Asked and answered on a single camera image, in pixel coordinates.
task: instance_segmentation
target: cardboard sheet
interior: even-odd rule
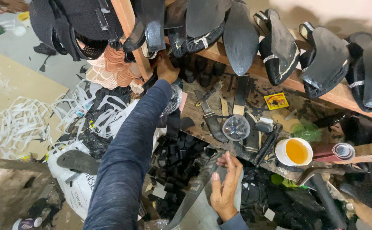
[[[18,88],[18,90],[12,90],[8,93],[0,94],[0,112],[4,109],[8,109],[19,96],[29,99],[37,99],[41,102],[51,104],[58,96],[68,91],[68,88],[1,54],[0,73],[1,76],[9,79],[9,86],[15,86]],[[50,124],[51,136],[55,142],[61,136],[61,133],[57,132],[55,129],[60,120],[57,116],[52,116],[52,118],[45,119],[45,122]],[[13,152],[16,155],[31,153],[34,158],[41,159],[48,152],[48,145],[48,143],[44,145],[44,143],[34,140],[27,146],[24,152],[15,150],[13,150]]]

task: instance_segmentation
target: glue container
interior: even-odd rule
[[[313,156],[311,145],[301,138],[281,140],[275,146],[278,160],[287,166],[308,165]]]

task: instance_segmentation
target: wall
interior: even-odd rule
[[[372,33],[372,0],[245,0],[250,18],[273,8],[289,29],[298,31],[306,21],[325,26],[341,38],[357,31]]]

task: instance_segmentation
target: wooden workbench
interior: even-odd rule
[[[206,68],[206,71],[211,71],[211,66]],[[207,87],[203,88],[199,85],[198,81],[194,81],[191,84],[183,82],[183,91],[188,93],[188,97],[183,109],[183,112],[181,114],[181,117],[189,117],[191,118],[195,126],[190,127],[187,130],[183,130],[186,133],[189,133],[193,135],[196,138],[199,138],[201,140],[206,141],[209,144],[212,144],[214,147],[224,150],[229,150],[232,154],[236,154],[236,151],[234,149],[234,143],[232,141],[221,143],[214,139],[213,136],[210,135],[210,132],[208,131],[208,128],[205,124],[205,121],[203,119],[204,112],[202,108],[195,107],[195,103],[197,101],[197,97],[194,94],[194,90],[200,90],[202,92],[207,92],[209,89],[213,86],[214,83],[216,83],[218,80],[224,81],[224,86],[221,90],[215,92],[207,101],[211,108],[211,110],[216,115],[221,115],[221,102],[220,98],[224,98],[227,101],[228,104],[228,111],[231,114],[233,111],[233,104],[234,104],[234,95],[235,95],[235,89],[237,86],[237,78],[232,71],[231,67],[228,66],[226,68],[226,72],[223,76],[215,77],[213,76],[212,84]],[[310,122],[314,122],[315,120],[319,118],[323,118],[327,115],[333,115],[337,113],[337,108],[331,108],[328,107],[322,103],[314,102],[309,99],[306,99],[302,97],[301,92],[292,91],[287,88],[283,88],[282,86],[274,87],[271,86],[270,82],[268,80],[265,80],[263,78],[255,77],[254,75],[250,75],[249,79],[249,87],[250,92],[248,94],[248,97],[246,98],[246,104],[245,104],[245,111],[250,112],[255,116],[256,119],[259,119],[260,117],[270,118],[270,110],[268,109],[264,96],[284,92],[287,101],[290,105],[288,107],[291,111],[294,109],[297,109],[299,112],[298,118],[301,118],[301,120],[307,120]],[[218,119],[220,125],[222,126],[222,119]],[[278,140],[289,138],[291,135],[287,133],[286,131],[282,131]],[[301,173],[293,173],[281,168],[278,168],[275,166],[275,160],[269,160],[268,162],[264,161],[261,166],[267,170],[271,170],[277,174],[280,174],[288,179],[291,180],[297,180]],[[326,166],[325,163],[320,162],[312,162],[310,165],[307,165],[304,167],[304,169],[308,167],[323,167]]]

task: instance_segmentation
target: concrete floor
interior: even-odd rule
[[[17,19],[18,14],[0,14],[0,23],[7,22],[3,25],[8,25],[7,31],[0,35],[0,54],[39,72],[67,88],[72,88],[80,82],[77,74],[85,78],[85,74],[80,74],[79,72],[83,65],[88,67],[89,64],[86,60],[74,62],[70,55],[57,54],[49,57],[46,62],[46,71],[39,71],[47,55],[34,52],[33,47],[41,42],[31,27],[27,27],[27,32],[23,36],[17,37],[13,34],[13,28],[23,25]]]

